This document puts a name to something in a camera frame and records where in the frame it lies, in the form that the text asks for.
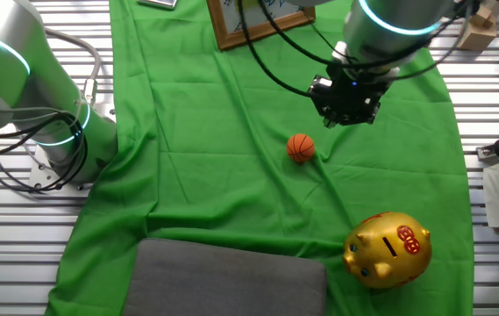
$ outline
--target small orange ball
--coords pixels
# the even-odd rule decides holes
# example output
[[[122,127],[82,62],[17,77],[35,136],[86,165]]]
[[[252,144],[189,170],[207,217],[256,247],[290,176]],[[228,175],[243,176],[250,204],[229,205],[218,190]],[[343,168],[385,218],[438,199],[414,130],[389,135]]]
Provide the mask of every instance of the small orange ball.
[[[286,144],[286,154],[295,162],[306,162],[316,151],[313,139],[306,134],[296,134]]]

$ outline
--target gray pad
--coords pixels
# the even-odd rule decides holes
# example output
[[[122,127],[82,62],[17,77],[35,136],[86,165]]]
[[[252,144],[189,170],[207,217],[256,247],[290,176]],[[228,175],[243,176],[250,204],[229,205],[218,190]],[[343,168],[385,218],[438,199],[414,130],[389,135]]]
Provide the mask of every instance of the gray pad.
[[[321,316],[326,285],[312,260],[146,239],[123,316]]]

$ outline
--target piggy bank ear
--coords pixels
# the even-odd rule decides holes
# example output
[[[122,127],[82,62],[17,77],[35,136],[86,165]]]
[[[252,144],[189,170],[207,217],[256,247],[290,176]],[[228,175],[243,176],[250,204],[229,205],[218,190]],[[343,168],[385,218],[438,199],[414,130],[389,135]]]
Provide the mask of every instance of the piggy bank ear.
[[[381,279],[385,279],[386,277],[389,277],[391,274],[391,266],[385,262],[379,262],[374,265],[375,268],[375,274]]]
[[[367,245],[368,243],[370,243],[370,235],[367,233],[357,233],[356,238],[358,238],[358,240],[362,242],[362,245]]]
[[[429,241],[431,239],[431,232],[423,228],[423,236]]]

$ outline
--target green cloth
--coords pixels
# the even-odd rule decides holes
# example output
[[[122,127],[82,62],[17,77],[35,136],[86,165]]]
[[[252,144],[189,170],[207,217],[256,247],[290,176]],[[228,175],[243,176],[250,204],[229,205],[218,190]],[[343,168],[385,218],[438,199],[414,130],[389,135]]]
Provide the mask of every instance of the green cloth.
[[[332,43],[350,3],[317,7]],[[110,16],[119,153],[77,220],[46,315],[119,315],[146,237],[317,260],[328,271],[328,316],[472,313],[466,167],[438,71],[394,83],[373,125],[326,129],[312,102],[269,80],[247,47],[217,50],[206,1],[163,11],[111,0]],[[331,53],[310,26],[288,34]],[[278,36],[256,48],[301,89],[325,72]],[[422,51],[402,74],[431,62]],[[315,141],[313,161],[286,155],[295,133]],[[342,245],[385,211],[429,229],[433,257],[413,283],[371,292],[346,273]]]

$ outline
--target picture frame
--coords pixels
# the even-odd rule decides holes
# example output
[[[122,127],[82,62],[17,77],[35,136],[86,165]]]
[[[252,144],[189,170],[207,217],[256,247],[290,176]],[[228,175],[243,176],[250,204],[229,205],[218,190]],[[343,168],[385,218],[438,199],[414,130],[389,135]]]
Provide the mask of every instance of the picture frame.
[[[237,10],[238,0],[207,0],[210,19],[221,51],[246,44]],[[276,33],[262,12],[257,0],[243,0],[247,29],[252,41],[261,40]],[[303,8],[289,4],[286,0],[264,0],[269,13],[283,30],[315,21],[315,7]]]

